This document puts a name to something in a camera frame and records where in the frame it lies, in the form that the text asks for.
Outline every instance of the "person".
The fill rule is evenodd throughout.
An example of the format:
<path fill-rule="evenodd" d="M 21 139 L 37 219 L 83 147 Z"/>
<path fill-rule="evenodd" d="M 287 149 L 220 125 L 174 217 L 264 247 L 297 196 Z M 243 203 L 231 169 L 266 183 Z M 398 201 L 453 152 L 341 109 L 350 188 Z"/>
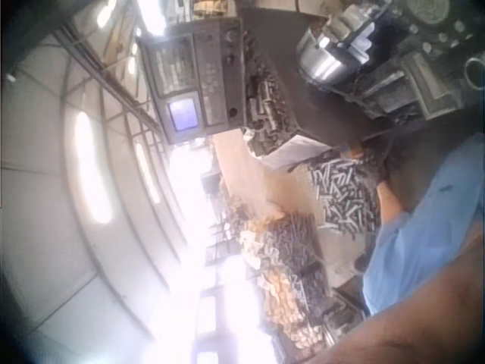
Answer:
<path fill-rule="evenodd" d="M 363 277 L 371 317 L 314 364 L 455 363 L 483 349 L 483 148 L 477 134 L 450 153 L 412 214 L 374 174 L 382 226 Z"/>

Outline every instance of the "blue shirt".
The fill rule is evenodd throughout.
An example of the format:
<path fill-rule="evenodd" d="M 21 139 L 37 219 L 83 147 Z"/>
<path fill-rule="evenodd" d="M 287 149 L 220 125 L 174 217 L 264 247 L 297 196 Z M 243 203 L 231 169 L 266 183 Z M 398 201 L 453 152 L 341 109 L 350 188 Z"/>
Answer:
<path fill-rule="evenodd" d="M 364 274 L 371 314 L 399 302 L 452 261 L 483 211 L 483 134 L 445 160 L 415 211 L 385 224 Z"/>

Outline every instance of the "skin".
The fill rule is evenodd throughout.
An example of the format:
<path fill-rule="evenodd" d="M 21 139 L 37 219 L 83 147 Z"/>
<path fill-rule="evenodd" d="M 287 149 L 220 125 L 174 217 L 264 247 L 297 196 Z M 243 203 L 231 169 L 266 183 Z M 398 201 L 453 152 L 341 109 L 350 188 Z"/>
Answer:
<path fill-rule="evenodd" d="M 377 187 L 383 223 L 402 206 L 387 182 Z M 462 254 L 408 299 L 371 317 L 313 364 L 460 363 L 483 345 L 483 224 Z"/>

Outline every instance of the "display screen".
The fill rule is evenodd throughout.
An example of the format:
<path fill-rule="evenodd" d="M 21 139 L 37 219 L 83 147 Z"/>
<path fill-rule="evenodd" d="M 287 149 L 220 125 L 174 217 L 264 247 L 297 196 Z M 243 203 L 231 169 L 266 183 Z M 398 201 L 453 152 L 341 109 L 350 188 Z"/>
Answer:
<path fill-rule="evenodd" d="M 168 104 L 176 131 L 185 131 L 199 125 L 194 99 L 180 99 Z"/>

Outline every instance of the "metal bolt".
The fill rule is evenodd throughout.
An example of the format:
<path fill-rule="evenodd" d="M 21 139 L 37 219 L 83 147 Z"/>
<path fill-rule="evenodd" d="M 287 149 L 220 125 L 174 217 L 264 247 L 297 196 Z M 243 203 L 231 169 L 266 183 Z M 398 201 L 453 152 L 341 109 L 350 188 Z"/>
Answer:
<path fill-rule="evenodd" d="M 463 33 L 465 31 L 465 25 L 460 20 L 457 20 L 455 22 L 455 30 L 458 33 Z"/>
<path fill-rule="evenodd" d="M 423 50 L 424 50 L 426 53 L 430 53 L 432 48 L 433 48 L 433 47 L 431 47 L 431 44 L 430 44 L 430 43 L 428 43 L 428 42 L 424 42 L 424 43 L 423 43 Z"/>
<path fill-rule="evenodd" d="M 440 40 L 441 43 L 448 42 L 448 36 L 446 35 L 446 33 L 438 34 L 438 39 Z"/>
<path fill-rule="evenodd" d="M 416 24 L 412 24 L 410 27 L 409 27 L 409 31 L 413 34 L 418 34 L 418 31 L 419 31 L 419 28 Z"/>

